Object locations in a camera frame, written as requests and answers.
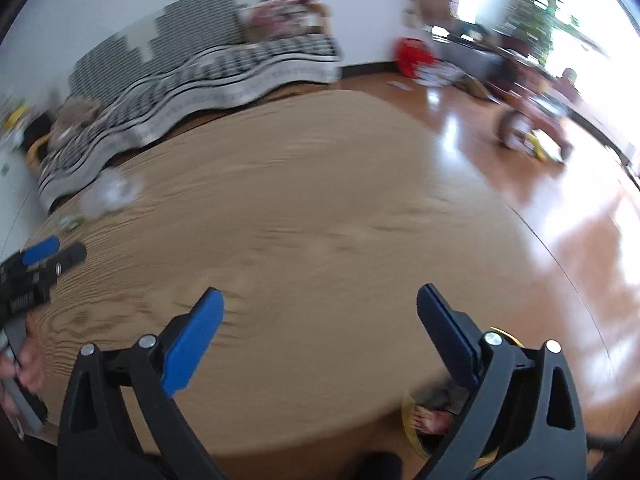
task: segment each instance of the plastic bag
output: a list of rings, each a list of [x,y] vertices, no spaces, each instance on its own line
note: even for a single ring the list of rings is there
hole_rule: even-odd
[[[118,168],[106,168],[80,196],[80,212],[88,219],[130,205],[142,191],[140,176],[126,177]]]

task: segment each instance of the wooden floor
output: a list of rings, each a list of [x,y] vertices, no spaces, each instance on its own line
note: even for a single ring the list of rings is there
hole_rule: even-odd
[[[389,85],[393,80],[411,90]],[[554,337],[578,349],[570,364],[588,431],[623,434],[640,409],[640,192],[609,153],[570,121],[575,151],[565,167],[502,148],[494,131],[503,108],[452,87],[427,91],[387,73],[350,78],[341,88],[373,94],[423,121],[535,233],[546,253],[537,254],[532,280],[558,280],[548,275],[555,260],[575,290],[565,293],[558,283],[558,294],[539,306],[537,316],[551,318],[544,325],[551,321],[555,333],[523,326],[515,335]]]

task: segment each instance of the hand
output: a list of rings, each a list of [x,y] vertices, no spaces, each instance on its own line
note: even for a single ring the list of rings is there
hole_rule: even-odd
[[[44,368],[42,351],[36,339],[36,327],[31,313],[27,313],[25,326],[27,337],[18,355],[20,364],[12,363],[7,357],[0,355],[0,378],[16,378],[32,394],[39,394],[44,385]],[[1,384],[0,406],[7,415],[18,415],[14,400],[4,391]]]

